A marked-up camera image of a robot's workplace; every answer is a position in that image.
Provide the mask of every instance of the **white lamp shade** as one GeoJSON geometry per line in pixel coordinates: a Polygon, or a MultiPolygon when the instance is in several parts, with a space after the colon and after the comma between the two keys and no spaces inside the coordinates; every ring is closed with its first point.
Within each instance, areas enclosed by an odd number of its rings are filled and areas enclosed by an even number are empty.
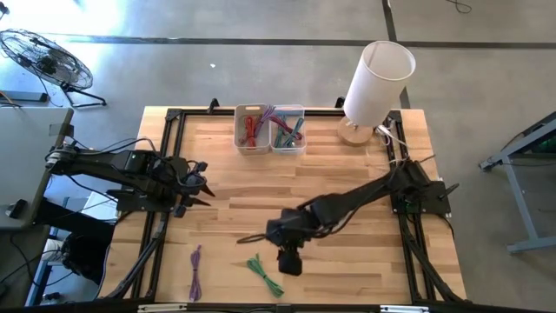
{"type": "Polygon", "coordinates": [[[414,55],[405,47],[389,41],[369,44],[347,91],[346,117],[360,126],[382,124],[414,71],[414,55]]]}

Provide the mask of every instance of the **wooden table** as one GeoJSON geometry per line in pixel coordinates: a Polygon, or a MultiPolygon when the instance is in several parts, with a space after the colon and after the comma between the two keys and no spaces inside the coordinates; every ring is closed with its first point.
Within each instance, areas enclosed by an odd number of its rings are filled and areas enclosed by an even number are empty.
{"type": "MultiPolygon", "coordinates": [[[[139,137],[159,146],[167,107],[145,108],[139,137]]],[[[410,156],[433,154],[422,110],[402,110],[410,156]]],[[[385,147],[348,147],[336,136],[339,117],[307,117],[308,147],[302,156],[243,156],[235,150],[233,117],[187,117],[181,157],[208,163],[208,186],[216,198],[201,196],[212,207],[189,209],[172,218],[164,246],[157,302],[187,302],[189,261],[202,244],[199,269],[205,303],[409,303],[400,228],[389,197],[362,207],[337,235],[313,240],[301,249],[303,274],[278,271],[277,248],[268,242],[238,245],[243,236],[264,231],[280,209],[311,197],[343,192],[388,172],[385,147]],[[274,299],[262,279],[247,268],[259,253],[268,275],[286,291],[274,299]]],[[[168,151],[173,150],[175,130],[168,151]]],[[[147,149],[147,145],[138,148],[147,149]]],[[[437,177],[434,159],[423,163],[437,177]]],[[[116,226],[101,296],[111,292],[136,260],[146,214],[136,212],[116,226]]],[[[445,221],[423,216],[429,258],[453,291],[465,297],[458,257],[445,221]]],[[[143,276],[148,285],[151,263],[143,276]]],[[[416,269],[421,294],[422,272],[416,269]]]]}

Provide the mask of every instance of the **electric fan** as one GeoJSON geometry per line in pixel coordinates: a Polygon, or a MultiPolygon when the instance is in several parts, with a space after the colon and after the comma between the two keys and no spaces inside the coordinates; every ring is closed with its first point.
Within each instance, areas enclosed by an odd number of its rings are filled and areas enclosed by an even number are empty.
{"type": "Polygon", "coordinates": [[[41,82],[44,79],[59,86],[72,107],[106,105],[103,98],[83,91],[93,85],[93,75],[87,66],[56,43],[27,30],[4,30],[0,31],[0,46],[9,58],[35,74],[41,82]],[[101,102],[75,104],[68,92],[101,102]]]}

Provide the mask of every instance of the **concrete floor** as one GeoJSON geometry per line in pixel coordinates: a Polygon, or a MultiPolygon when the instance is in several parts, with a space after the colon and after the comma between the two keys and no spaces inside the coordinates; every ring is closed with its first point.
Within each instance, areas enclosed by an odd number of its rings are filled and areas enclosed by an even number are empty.
{"type": "MultiPolygon", "coordinates": [[[[134,37],[387,39],[380,0],[4,2],[12,13],[0,22],[2,29],[134,37]]],[[[473,6],[470,14],[461,15],[453,4],[441,0],[391,0],[398,38],[556,42],[554,1],[464,2],[473,6]]],[[[94,147],[136,136],[146,105],[207,105],[218,97],[223,105],[333,106],[338,96],[346,94],[362,50],[60,44],[92,70],[95,84],[90,91],[109,101],[105,109],[81,110],[74,117],[77,138],[94,147]]],[[[484,174],[476,164],[554,111],[556,50],[411,51],[417,60],[417,71],[407,87],[411,107],[426,112],[441,176],[449,183],[460,183],[451,203],[469,299],[554,310],[556,250],[506,253],[506,244],[526,238],[525,228],[504,173],[484,174]]],[[[30,73],[2,58],[0,86],[42,89],[30,73]]],[[[55,103],[66,104],[56,87],[49,88],[55,103]]],[[[80,181],[106,187],[87,177],[80,181]]],[[[63,178],[56,179],[49,194],[87,196],[63,178]]],[[[542,218],[556,224],[556,214],[542,218]]]]}

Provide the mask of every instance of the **clear plastic bin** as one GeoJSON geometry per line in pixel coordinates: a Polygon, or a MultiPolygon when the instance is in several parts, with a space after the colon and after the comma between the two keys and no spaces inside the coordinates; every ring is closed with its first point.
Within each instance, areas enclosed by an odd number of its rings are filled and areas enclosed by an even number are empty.
{"type": "Polygon", "coordinates": [[[234,111],[234,146],[244,155],[265,154],[270,150],[270,121],[266,121],[255,138],[255,147],[241,144],[240,139],[245,137],[245,117],[262,116],[267,109],[266,104],[241,104],[234,111]]]}
{"type": "MultiPolygon", "coordinates": [[[[305,108],[299,104],[287,104],[287,105],[276,105],[275,106],[275,116],[286,116],[286,123],[292,129],[295,127],[297,120],[301,118],[305,118],[305,108]]],[[[299,132],[303,135],[301,140],[295,140],[294,145],[291,148],[276,148],[275,147],[275,139],[276,135],[278,134],[278,124],[274,122],[270,122],[270,146],[272,147],[272,151],[274,153],[280,154],[302,154],[305,152],[307,148],[307,138],[305,135],[305,122],[299,129],[299,132]]]]}

